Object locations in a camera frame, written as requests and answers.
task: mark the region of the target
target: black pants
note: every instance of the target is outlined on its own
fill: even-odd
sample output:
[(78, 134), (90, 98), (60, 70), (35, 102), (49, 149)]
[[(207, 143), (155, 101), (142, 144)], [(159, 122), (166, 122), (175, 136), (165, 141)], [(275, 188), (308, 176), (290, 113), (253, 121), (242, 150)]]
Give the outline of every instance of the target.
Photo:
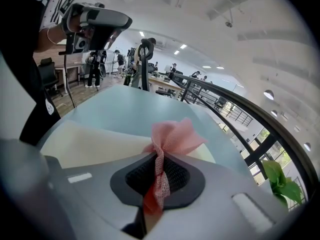
[(20, 135), (20, 140), (33, 146), (60, 120), (60, 115), (46, 90), (33, 97), (36, 105)]
[(88, 78), (88, 86), (92, 86), (92, 78), (95, 78), (95, 86), (100, 85), (100, 69), (99, 69), (99, 63), (94, 63), (91, 65), (89, 78)]

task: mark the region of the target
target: black metal railing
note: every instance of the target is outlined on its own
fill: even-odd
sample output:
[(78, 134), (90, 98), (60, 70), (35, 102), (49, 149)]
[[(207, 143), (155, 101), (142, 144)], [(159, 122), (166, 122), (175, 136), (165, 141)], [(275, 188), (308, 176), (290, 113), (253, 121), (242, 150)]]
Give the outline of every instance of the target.
[[(190, 86), (189, 90), (193, 93), (196, 93), (200, 98), (206, 101), (210, 106), (212, 106), (215, 110), (219, 111), (219, 113), (227, 118), (230, 118), (244, 126), (248, 126), (253, 118), (244, 112), (240, 107), (236, 106), (232, 102), (226, 102), (225, 99), (221, 98), (218, 95), (210, 94), (209, 90), (206, 90), (199, 86)], [(192, 95), (191, 93), (187, 93), (185, 101), (189, 103), (197, 104), (199, 106), (206, 107), (200, 100), (197, 99), (196, 96)]]
[[(202, 106), (204, 105), (212, 112), (214, 112), (223, 121), (223, 123), (229, 127), (229, 129), (243, 144), (244, 148), (248, 151), (249, 156), (244, 160), (248, 166), (256, 163), (266, 179), (266, 173), (262, 166), (260, 158), (264, 154), (266, 154), (267, 151), (278, 141), (290, 156), (292, 162), (294, 163), (301, 176), (301, 179), (303, 180), (306, 189), (306, 198), (312, 196), (319, 182), (316, 170), (304, 149), (283, 125), (281, 125), (275, 118), (269, 115), (262, 108), (255, 105), (246, 98), (235, 94), (232, 91), (229, 91), (212, 83), (195, 79), (193, 77), (188, 77), (181, 74), (177, 76), (187, 81), (185, 84), (176, 82), (176, 84), (184, 89), (181, 101), (201, 104)], [(214, 102), (213, 99), (208, 100), (202, 95), (202, 90), (208, 90), (217, 95), (219, 98), (215, 99)], [(263, 127), (265, 127), (270, 132), (268, 137), (261, 143), (258, 148), (253, 150), (247, 143), (247, 141), (242, 137), (242, 135), (237, 131), (237, 129), (227, 120), (228, 116), (222, 115), (221, 111), (215, 108), (215, 104), (217, 104), (217, 101), (219, 99), (224, 99), (227, 102), (234, 104), (241, 111), (243, 111), (238, 113), (238, 119), (241, 117), (243, 122), (245, 122), (246, 120), (248, 121), (247, 116), (242, 117), (242, 115), (247, 114), (251, 118), (251, 120), (252, 118), (256, 119)]]

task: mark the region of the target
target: pink ribbon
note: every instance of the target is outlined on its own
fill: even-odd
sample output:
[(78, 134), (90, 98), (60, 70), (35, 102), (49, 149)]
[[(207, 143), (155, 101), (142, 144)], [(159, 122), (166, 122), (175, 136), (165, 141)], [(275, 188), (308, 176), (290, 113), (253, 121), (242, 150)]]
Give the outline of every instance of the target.
[(164, 200), (170, 195), (170, 186), (164, 172), (164, 152), (174, 155), (187, 155), (206, 140), (199, 136), (189, 118), (181, 122), (164, 121), (152, 125), (152, 143), (146, 146), (143, 152), (156, 151), (155, 181), (144, 197), (144, 206), (153, 213), (164, 207)]

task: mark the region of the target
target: bracelet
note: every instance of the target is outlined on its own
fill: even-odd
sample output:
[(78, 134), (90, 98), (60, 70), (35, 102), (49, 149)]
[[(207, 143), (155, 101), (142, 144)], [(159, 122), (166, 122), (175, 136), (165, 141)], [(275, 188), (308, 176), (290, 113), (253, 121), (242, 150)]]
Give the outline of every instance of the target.
[(51, 27), (49, 27), (48, 30), (46, 31), (46, 37), (48, 38), (48, 40), (49, 40), (51, 43), (53, 43), (54, 45), (56, 45), (57, 43), (54, 42), (54, 41), (52, 41), (52, 40), (50, 39), (50, 37), (49, 37), (49, 30), (50, 30), (50, 29), (51, 29)]

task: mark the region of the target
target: white plastic surface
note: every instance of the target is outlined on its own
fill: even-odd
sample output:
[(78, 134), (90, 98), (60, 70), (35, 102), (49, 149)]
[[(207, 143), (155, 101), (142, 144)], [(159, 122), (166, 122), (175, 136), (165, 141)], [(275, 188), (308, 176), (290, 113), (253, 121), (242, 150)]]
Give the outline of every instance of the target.
[[(41, 153), (44, 156), (56, 157), (62, 168), (71, 168), (135, 156), (141, 154), (150, 143), (150, 137), (88, 128), (67, 120), (50, 135)], [(205, 144), (188, 156), (215, 163)]]

